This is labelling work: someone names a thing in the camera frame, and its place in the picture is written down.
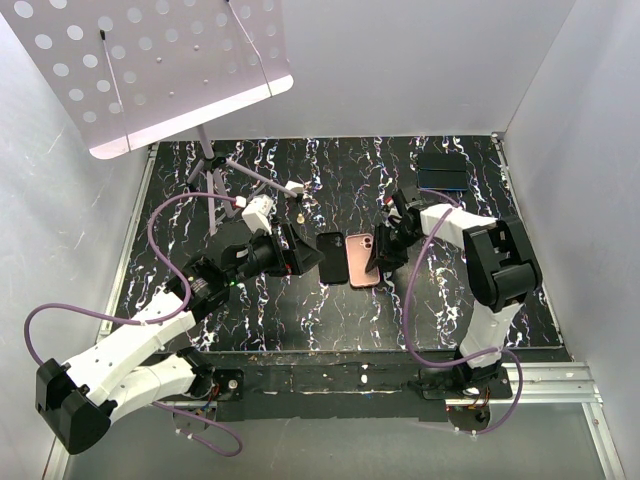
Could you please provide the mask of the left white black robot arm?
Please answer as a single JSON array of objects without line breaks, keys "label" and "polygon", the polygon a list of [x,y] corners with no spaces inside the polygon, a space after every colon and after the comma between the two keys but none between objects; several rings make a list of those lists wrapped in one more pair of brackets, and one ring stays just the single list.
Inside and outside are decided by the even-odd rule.
[{"label": "left white black robot arm", "polygon": [[217,383],[214,366],[192,347],[153,366],[146,360],[224,305],[232,286],[266,274],[302,275],[324,256],[292,225],[281,234],[258,230],[228,246],[218,261],[193,258],[133,319],[65,362],[49,359],[36,371],[35,407],[71,454],[104,437],[123,416],[161,399],[205,398]]}]

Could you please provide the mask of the bare black phone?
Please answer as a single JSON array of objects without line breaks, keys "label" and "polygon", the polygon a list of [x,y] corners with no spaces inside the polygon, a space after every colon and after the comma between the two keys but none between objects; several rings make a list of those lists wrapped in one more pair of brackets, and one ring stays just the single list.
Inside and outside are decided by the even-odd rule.
[{"label": "bare black phone", "polygon": [[422,152],[416,157],[416,165],[420,170],[464,172],[466,157],[459,152]]}]

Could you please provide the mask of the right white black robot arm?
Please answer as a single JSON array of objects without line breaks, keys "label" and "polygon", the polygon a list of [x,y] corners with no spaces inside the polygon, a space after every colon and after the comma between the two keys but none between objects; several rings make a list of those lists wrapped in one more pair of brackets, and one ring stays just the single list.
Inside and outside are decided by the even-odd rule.
[{"label": "right white black robot arm", "polygon": [[432,398],[509,392],[502,365],[504,344],[516,314],[543,279],[522,221],[516,216],[473,214],[449,197],[430,204],[414,187],[398,190],[382,211],[384,220],[374,230],[368,270],[394,272],[407,264],[411,246],[417,242],[429,246],[440,239],[463,252],[474,298],[467,332],[452,360],[428,361],[412,341],[405,342],[421,366],[411,387]]}]

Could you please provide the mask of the bare blue phone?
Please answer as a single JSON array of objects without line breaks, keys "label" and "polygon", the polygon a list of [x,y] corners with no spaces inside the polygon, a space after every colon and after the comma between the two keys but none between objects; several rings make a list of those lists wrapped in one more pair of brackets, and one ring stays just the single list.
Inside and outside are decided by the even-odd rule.
[{"label": "bare blue phone", "polygon": [[421,190],[465,192],[468,182],[464,171],[420,169],[417,172],[417,187]]}]

